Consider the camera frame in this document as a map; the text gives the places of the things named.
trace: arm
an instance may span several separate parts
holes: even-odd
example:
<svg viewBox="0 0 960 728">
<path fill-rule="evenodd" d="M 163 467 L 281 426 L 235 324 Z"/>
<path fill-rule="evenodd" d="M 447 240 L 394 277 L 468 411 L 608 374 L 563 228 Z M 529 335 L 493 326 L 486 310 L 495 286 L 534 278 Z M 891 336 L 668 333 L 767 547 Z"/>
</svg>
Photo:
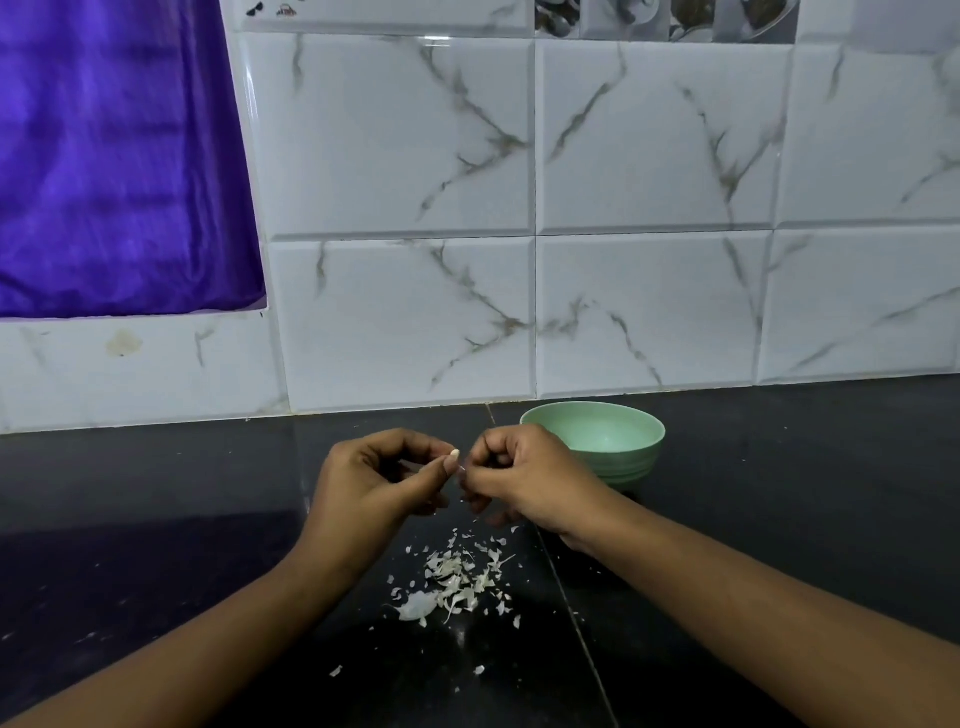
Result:
<svg viewBox="0 0 960 728">
<path fill-rule="evenodd" d="M 486 433 L 464 485 L 475 511 L 499 497 L 500 520 L 523 514 L 598 559 L 810 726 L 960 725 L 960 647 L 657 516 L 541 428 Z"/>
<path fill-rule="evenodd" d="M 40 703 L 9 728 L 187 728 L 212 718 L 313 626 L 383 553 L 407 515 L 443 507 L 453 447 L 405 430 L 335 446 L 291 553 L 155 643 Z M 429 463 L 418 473 L 399 458 Z M 380 473 L 395 473 L 389 483 Z"/>
</svg>

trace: purple curtain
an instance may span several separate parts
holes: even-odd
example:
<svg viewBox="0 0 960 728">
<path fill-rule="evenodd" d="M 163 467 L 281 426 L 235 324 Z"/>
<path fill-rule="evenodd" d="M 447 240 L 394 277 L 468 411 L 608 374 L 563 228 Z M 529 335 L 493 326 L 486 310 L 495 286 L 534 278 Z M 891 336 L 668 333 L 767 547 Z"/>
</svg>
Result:
<svg viewBox="0 0 960 728">
<path fill-rule="evenodd" d="M 3 5 L 0 317 L 262 299 L 219 3 Z"/>
</svg>

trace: forearm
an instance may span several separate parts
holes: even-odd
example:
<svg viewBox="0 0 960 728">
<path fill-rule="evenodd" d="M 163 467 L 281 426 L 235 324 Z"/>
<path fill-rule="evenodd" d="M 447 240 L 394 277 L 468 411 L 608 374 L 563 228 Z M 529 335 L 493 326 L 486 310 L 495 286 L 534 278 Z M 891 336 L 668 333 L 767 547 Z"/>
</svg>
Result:
<svg viewBox="0 0 960 728">
<path fill-rule="evenodd" d="M 200 726 L 328 611 L 336 570 L 288 559 L 155 643 L 41 703 L 10 728 Z"/>
<path fill-rule="evenodd" d="M 606 513 L 586 549 L 808 725 L 960 725 L 960 647 L 625 498 Z"/>
</svg>

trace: green bowl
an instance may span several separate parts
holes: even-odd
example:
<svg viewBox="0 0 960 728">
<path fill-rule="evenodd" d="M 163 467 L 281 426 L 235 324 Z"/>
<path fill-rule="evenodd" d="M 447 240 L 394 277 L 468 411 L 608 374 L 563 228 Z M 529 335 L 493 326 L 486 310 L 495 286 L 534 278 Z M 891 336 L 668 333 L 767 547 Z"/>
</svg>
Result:
<svg viewBox="0 0 960 728">
<path fill-rule="evenodd" d="M 520 424 L 553 432 L 610 486 L 650 474 L 666 436 L 666 427 L 653 415 L 599 401 L 544 404 L 526 412 Z"/>
</svg>

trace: countertop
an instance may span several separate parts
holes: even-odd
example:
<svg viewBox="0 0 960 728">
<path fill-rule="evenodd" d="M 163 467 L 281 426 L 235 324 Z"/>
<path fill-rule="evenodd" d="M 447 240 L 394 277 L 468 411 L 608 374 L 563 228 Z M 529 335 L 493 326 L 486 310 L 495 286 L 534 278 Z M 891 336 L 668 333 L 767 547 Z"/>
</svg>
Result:
<svg viewBox="0 0 960 728">
<path fill-rule="evenodd" d="M 645 505 L 960 643 L 960 377 L 605 399 L 666 424 L 660 462 L 636 490 Z M 277 563 L 334 443 L 407 426 L 467 449 L 531 406 L 0 438 L 0 720 Z M 799 724 L 617 577 L 528 523 L 494 534 L 447 488 L 450 509 L 408 521 L 356 589 L 216 724 Z M 445 547 L 454 528 L 507 539 L 515 612 L 500 617 L 493 602 L 446 622 L 435 613 L 425 629 L 399 622 L 390 590 L 422 589 L 423 550 Z"/>
</svg>

